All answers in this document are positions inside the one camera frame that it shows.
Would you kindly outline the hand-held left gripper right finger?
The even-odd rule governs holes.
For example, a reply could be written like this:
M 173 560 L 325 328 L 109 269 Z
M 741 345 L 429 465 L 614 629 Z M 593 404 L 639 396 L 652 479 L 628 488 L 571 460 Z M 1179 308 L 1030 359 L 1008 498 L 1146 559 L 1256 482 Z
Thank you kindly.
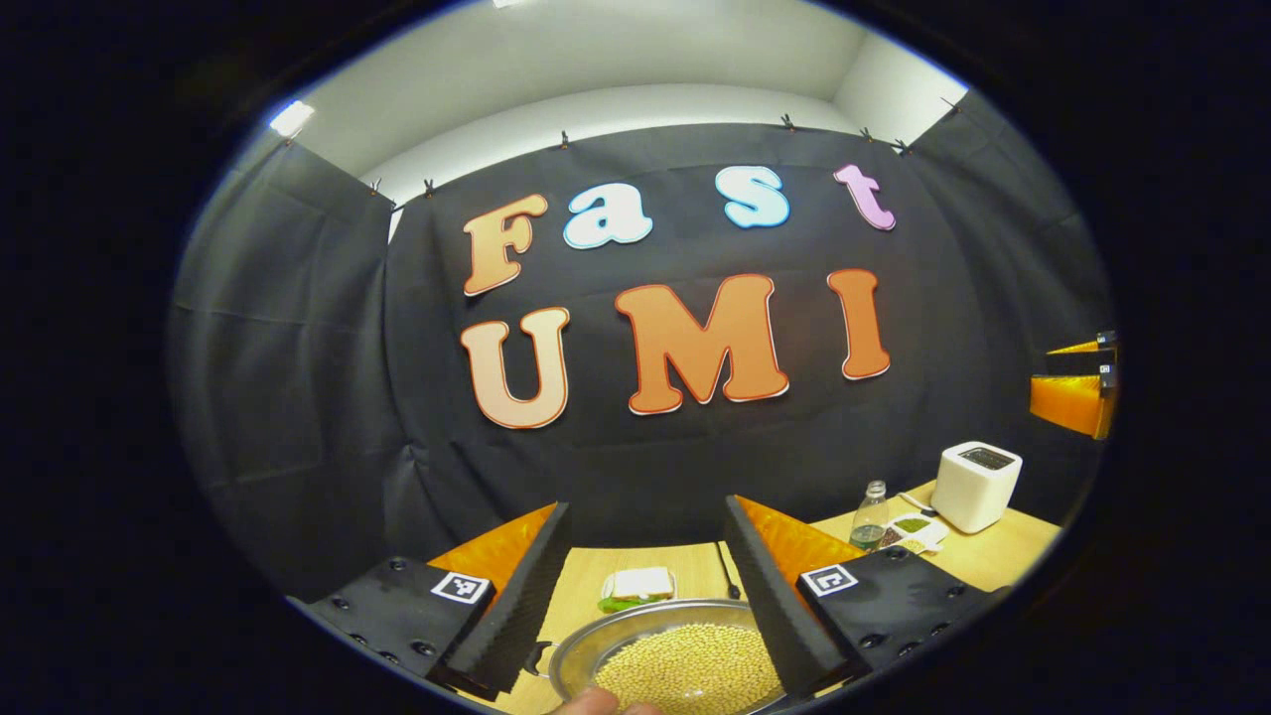
M 1004 599 L 902 546 L 863 555 L 761 503 L 724 498 L 724 538 L 777 678 L 794 697 L 916 659 Z

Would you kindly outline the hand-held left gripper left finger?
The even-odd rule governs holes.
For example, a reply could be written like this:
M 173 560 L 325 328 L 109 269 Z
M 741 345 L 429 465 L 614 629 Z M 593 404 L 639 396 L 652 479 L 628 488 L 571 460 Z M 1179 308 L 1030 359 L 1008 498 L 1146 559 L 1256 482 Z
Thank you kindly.
M 428 561 L 394 556 L 311 603 L 318 626 L 416 683 L 494 701 L 519 679 L 572 547 L 566 502 Z

